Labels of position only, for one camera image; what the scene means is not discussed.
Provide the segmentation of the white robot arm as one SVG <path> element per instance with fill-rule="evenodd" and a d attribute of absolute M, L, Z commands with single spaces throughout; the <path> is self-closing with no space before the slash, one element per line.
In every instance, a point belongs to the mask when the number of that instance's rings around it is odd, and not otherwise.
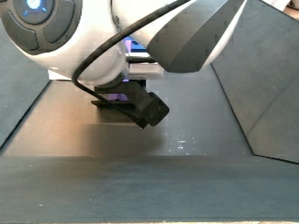
<path fill-rule="evenodd" d="M 70 78 L 103 86 L 129 73 L 125 38 L 162 68 L 194 73 L 230 40 L 247 0 L 0 0 L 0 22 L 22 53 Z"/>

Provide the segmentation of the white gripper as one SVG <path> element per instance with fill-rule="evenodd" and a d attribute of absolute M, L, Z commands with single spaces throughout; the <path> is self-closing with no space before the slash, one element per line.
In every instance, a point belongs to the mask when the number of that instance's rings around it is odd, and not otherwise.
<path fill-rule="evenodd" d="M 130 80 L 153 80 L 165 77 L 165 69 L 147 52 L 129 52 L 126 58 L 129 62 L 127 78 Z"/>

